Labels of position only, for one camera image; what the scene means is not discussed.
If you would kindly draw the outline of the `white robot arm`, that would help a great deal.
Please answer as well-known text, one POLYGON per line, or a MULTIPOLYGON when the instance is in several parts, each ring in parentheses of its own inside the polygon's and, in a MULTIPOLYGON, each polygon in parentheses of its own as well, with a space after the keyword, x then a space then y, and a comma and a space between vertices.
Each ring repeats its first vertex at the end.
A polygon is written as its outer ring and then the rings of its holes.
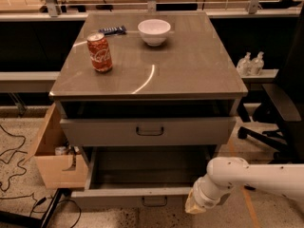
POLYGON ((303 201, 304 165, 249 164, 243 158, 213 158, 207 164, 206 174, 198 178, 190 189, 185 212, 195 215, 214 208, 237 185, 303 201))

